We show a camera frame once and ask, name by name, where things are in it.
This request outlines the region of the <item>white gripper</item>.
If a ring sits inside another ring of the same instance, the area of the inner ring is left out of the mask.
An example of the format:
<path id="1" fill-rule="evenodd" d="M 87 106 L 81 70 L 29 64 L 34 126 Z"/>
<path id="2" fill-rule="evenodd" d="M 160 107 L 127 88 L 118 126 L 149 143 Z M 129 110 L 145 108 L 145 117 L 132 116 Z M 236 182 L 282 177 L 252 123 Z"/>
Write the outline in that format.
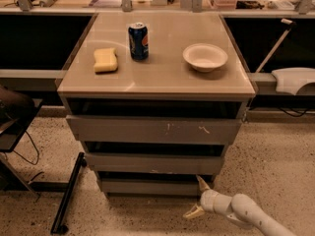
<path id="1" fill-rule="evenodd" d="M 215 214 L 231 214 L 231 200 L 232 197 L 210 190 L 210 186 L 199 175 L 196 176 L 199 189 L 203 193 L 200 199 L 200 205 L 194 204 L 190 210 L 183 214 L 186 219 L 193 219 L 211 212 Z"/>

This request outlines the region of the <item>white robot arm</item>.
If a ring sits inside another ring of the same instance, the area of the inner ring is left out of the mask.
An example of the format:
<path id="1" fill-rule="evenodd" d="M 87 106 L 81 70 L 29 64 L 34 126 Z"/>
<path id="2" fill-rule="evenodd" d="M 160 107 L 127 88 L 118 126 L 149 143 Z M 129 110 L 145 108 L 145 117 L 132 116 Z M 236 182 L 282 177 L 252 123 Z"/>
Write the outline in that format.
<path id="1" fill-rule="evenodd" d="M 223 216 L 234 225 L 244 228 L 257 228 L 264 236 L 297 236 L 289 229 L 267 215 L 251 198 L 244 194 L 227 196 L 213 190 L 206 181 L 197 175 L 201 198 L 183 217 L 192 219 L 206 212 Z"/>

